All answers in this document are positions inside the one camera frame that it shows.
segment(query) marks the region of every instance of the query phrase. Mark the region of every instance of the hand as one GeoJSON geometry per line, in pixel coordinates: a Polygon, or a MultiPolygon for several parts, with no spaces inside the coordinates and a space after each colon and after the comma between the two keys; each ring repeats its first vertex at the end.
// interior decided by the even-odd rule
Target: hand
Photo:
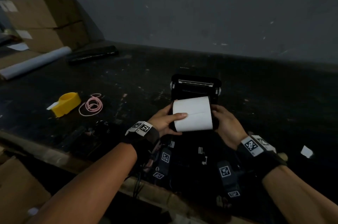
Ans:
{"type": "Polygon", "coordinates": [[[213,115],[219,120],[216,132],[220,135],[225,144],[234,150],[245,139],[248,134],[236,117],[219,105],[211,105],[213,115]]]}
{"type": "Polygon", "coordinates": [[[153,127],[158,130],[159,137],[166,134],[182,135],[182,132],[175,132],[169,128],[169,124],[176,120],[184,119],[188,116],[187,113],[176,113],[174,115],[168,115],[172,104],[158,111],[152,118],[149,119],[148,123],[152,124],[153,127]]]}

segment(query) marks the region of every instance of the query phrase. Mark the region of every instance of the black table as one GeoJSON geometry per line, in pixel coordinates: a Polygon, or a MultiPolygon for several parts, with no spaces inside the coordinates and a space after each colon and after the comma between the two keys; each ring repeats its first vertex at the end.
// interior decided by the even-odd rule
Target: black table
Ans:
{"type": "Polygon", "coordinates": [[[336,66],[115,45],[118,57],[71,67],[61,59],[2,81],[1,132],[62,152],[65,146],[69,148],[67,135],[80,126],[93,126],[104,119],[129,127],[169,104],[173,74],[212,76],[223,83],[219,104],[231,111],[246,131],[285,152],[297,175],[338,202],[337,180],[331,178],[338,166],[336,66]],[[56,119],[46,108],[68,92],[78,92],[83,101],[90,94],[101,93],[104,108],[91,117],[74,110],[56,119]],[[314,158],[300,154],[304,145],[314,151],[314,158]]]}

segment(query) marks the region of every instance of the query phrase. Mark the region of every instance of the yellow tape dispenser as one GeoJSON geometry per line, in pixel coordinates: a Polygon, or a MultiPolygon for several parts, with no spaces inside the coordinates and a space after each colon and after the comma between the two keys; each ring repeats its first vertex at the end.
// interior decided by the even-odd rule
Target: yellow tape dispenser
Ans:
{"type": "Polygon", "coordinates": [[[50,105],[47,110],[52,110],[56,117],[61,117],[68,114],[75,107],[80,105],[81,99],[78,93],[70,92],[63,94],[58,102],[50,105]]]}

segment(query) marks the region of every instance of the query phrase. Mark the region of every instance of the coiled pink cord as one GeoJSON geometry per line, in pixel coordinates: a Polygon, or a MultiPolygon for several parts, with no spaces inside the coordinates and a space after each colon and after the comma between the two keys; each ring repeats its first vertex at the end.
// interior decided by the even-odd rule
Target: coiled pink cord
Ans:
{"type": "Polygon", "coordinates": [[[89,98],[89,100],[87,100],[87,102],[82,103],[82,105],[79,107],[79,113],[82,116],[92,116],[92,115],[96,115],[98,114],[102,108],[104,107],[102,101],[99,99],[99,97],[101,97],[101,94],[99,93],[94,93],[91,94],[91,98],[89,98]],[[92,115],[84,115],[81,113],[80,109],[82,108],[82,106],[85,105],[87,111],[89,112],[95,112],[92,115]]]}

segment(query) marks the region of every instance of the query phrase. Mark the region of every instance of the white plastic wrap roll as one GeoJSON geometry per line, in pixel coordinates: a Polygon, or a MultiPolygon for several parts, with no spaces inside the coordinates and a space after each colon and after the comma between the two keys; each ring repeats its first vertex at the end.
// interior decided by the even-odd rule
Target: white plastic wrap roll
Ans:
{"type": "Polygon", "coordinates": [[[172,112],[188,113],[183,120],[174,121],[178,132],[213,129],[209,97],[174,101],[172,112]]]}
{"type": "Polygon", "coordinates": [[[57,49],[55,51],[51,51],[45,54],[42,54],[40,56],[37,56],[35,58],[31,58],[29,60],[23,61],[21,63],[12,65],[10,67],[4,68],[0,70],[0,75],[6,79],[12,79],[18,75],[24,74],[26,72],[29,72],[35,68],[38,68],[40,66],[43,66],[45,64],[48,64],[50,62],[53,62],[54,60],[57,60],[69,53],[71,53],[72,50],[70,47],[62,47],[60,49],[57,49]]]}

